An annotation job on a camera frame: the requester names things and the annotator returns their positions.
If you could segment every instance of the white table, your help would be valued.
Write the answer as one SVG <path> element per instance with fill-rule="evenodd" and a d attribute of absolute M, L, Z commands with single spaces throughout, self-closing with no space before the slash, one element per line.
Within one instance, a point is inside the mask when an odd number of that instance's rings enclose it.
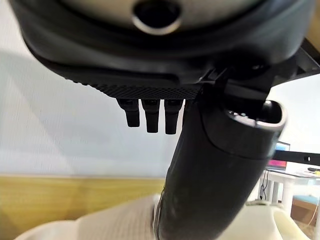
<path fill-rule="evenodd" d="M 278 203 L 278 191 L 279 191 L 279 183 L 283 184 L 283 193 L 282 193 L 282 204 L 284 206 L 284 210 L 290 215 L 292 208 L 292 201 L 294 197 L 294 185 L 320 185 L 320 177 L 312 177 L 308 175 L 304 175 L 303 173 L 297 172 L 285 172 L 281 170 L 269 170 L 265 173 L 263 172 L 259 182 L 259 190 L 262 185 L 262 181 L 264 178 L 264 185 L 266 185 L 268 174 L 268 185 L 265 191 L 266 200 L 272 203 Z M 317 212 L 317 221 L 315 223 L 314 229 L 314 240 L 320 240 L 320 209 Z"/>

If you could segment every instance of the cable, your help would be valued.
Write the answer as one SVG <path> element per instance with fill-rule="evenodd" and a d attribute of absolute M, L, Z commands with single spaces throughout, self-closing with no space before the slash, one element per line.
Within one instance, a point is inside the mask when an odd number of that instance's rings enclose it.
<path fill-rule="evenodd" d="M 311 220 L 308 222 L 308 224 L 307 224 L 306 226 L 304 226 L 304 227 L 303 227 L 303 229 L 305 229 L 305 228 L 309 227 L 309 226 L 310 226 L 310 224 L 311 224 L 311 222 L 312 222 L 312 220 L 315 218 L 315 215 L 316 215 L 317 209 L 318 209 L 318 207 L 319 207 L 319 202 L 320 202 L 320 198 L 318 199 L 318 203 L 317 203 L 317 204 L 316 204 L 316 206 L 315 206 L 315 209 L 314 209 L 314 212 L 313 212 L 313 215 L 312 215 Z"/>
<path fill-rule="evenodd" d="M 262 198 L 263 198 L 263 193 L 264 193 L 264 195 L 266 196 L 266 193 L 264 192 L 265 178 L 266 178 L 266 170 L 264 171 L 262 184 L 261 184 L 261 186 L 260 186 L 260 192 L 259 192 L 260 200 L 262 200 Z"/>
<path fill-rule="evenodd" d="M 266 189 L 267 189 L 267 186 L 268 186 L 268 179 L 269 179 L 269 170 L 265 170 L 267 172 L 266 174 L 266 184 L 264 183 L 264 177 L 263 177 L 263 184 L 265 184 L 265 187 L 263 189 L 263 193 L 264 193 L 264 200 L 267 200 L 267 195 L 266 195 Z"/>

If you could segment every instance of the wooden surface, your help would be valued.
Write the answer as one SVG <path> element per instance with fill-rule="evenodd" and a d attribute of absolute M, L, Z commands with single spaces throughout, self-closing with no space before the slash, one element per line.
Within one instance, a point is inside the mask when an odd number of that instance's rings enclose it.
<path fill-rule="evenodd" d="M 307 225 L 312 219 L 315 210 L 316 210 L 315 204 L 301 201 L 294 198 L 292 201 L 291 217 L 292 219 Z M 316 221 L 317 221 L 317 213 L 315 214 L 310 225 L 315 226 Z"/>
<path fill-rule="evenodd" d="M 315 235 L 315 227 L 312 225 L 307 225 L 303 222 L 294 220 L 295 223 L 298 225 L 298 227 L 302 230 L 302 232 L 304 232 L 305 235 L 307 235 L 308 238 L 313 239 L 314 235 Z"/>
<path fill-rule="evenodd" d="M 43 223 L 77 219 L 160 193 L 163 185 L 163 179 L 0 176 L 0 240 L 12 240 Z"/>
<path fill-rule="evenodd" d="M 310 23 L 307 39 L 320 52 L 320 0 L 316 0 L 315 13 Z"/>

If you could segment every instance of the textured black surface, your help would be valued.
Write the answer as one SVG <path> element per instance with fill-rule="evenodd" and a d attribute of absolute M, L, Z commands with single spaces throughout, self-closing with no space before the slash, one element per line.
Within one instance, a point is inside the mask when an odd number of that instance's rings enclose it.
<path fill-rule="evenodd" d="M 93 88 L 119 99 L 194 99 L 201 85 L 190 87 L 142 87 L 90 84 Z"/>

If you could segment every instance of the laptop screen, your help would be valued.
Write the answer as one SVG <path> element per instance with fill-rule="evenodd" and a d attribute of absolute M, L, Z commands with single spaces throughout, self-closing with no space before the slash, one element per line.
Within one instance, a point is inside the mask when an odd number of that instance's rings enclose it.
<path fill-rule="evenodd" d="M 289 151 L 290 150 L 290 144 L 279 141 L 276 144 L 275 149 L 276 150 L 280 150 L 280 151 Z M 268 165 L 266 167 L 267 167 L 267 169 L 286 170 L 287 162 L 286 161 L 280 161 L 280 160 L 271 159 L 268 162 Z"/>

